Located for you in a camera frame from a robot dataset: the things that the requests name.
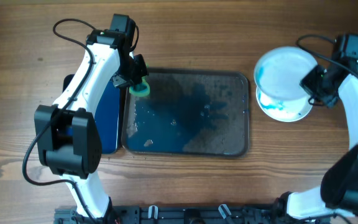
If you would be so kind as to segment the yellow green round sponge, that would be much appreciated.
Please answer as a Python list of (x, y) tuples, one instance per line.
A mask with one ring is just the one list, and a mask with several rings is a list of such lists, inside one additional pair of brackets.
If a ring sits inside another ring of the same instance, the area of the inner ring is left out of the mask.
[(136, 97), (146, 97), (150, 94), (150, 86), (146, 81), (143, 81), (140, 84), (131, 86), (129, 88), (129, 93)]

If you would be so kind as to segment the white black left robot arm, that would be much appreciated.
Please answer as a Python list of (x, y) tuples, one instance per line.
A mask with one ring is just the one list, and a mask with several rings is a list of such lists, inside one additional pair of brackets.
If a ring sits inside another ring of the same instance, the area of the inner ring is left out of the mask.
[(143, 97), (150, 93), (146, 63), (131, 56), (136, 40), (132, 32), (93, 30), (83, 44), (85, 56), (63, 93), (51, 106), (35, 111), (37, 148), (43, 166), (71, 186), (76, 211), (92, 222), (104, 218), (111, 199), (102, 188), (97, 168), (103, 145), (94, 116), (109, 82)]

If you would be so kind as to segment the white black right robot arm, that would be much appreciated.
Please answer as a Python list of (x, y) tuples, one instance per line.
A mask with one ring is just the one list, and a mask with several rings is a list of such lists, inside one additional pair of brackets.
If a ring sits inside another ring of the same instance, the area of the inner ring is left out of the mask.
[(349, 151), (324, 175), (320, 186), (282, 197), (283, 214), (305, 222), (330, 216), (358, 216), (358, 74), (339, 89), (349, 131)]

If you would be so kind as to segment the white plate blue puddle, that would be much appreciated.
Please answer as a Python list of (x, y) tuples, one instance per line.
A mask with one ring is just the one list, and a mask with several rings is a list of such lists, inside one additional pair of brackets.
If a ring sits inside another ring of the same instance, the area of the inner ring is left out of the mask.
[(256, 88), (256, 100), (260, 109), (269, 117), (281, 122), (295, 122), (303, 119), (312, 110), (307, 98), (278, 100), (267, 96)]

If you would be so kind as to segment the white plate long blue streak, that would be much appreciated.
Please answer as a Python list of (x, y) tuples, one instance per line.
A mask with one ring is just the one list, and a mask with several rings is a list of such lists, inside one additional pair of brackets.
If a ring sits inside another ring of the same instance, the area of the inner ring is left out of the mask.
[(308, 52), (298, 47), (279, 47), (257, 61), (254, 81), (271, 98), (297, 100), (308, 95), (300, 82), (315, 66), (317, 61)]

